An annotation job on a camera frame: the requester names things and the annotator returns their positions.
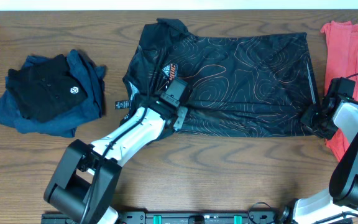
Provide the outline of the black orange-patterned t-shirt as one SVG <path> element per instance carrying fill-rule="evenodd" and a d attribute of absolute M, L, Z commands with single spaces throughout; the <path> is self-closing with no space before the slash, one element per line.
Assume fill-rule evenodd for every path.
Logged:
<path fill-rule="evenodd" d="M 183 134 L 308 136 L 300 118 L 318 101 L 305 33 L 200 37 L 178 19 L 144 26 L 123 82 L 131 110 L 172 78 L 190 92 Z"/>

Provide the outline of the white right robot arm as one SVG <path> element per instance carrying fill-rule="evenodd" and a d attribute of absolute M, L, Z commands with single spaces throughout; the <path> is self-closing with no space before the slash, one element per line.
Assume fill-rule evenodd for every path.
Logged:
<path fill-rule="evenodd" d="M 349 217 L 358 218 L 358 101 L 342 96 L 332 120 L 350 145 L 329 187 L 296 200 L 288 223 L 342 223 Z"/>

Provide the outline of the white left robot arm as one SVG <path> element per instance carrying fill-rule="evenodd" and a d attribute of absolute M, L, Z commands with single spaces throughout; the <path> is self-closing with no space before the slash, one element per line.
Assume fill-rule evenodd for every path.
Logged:
<path fill-rule="evenodd" d="M 169 127 L 179 130 L 188 109 L 162 101 L 140 107 L 107 136 L 86 144 L 77 139 L 63 153 L 44 192 L 44 200 L 76 223 L 115 223 L 111 206 L 122 167 Z"/>

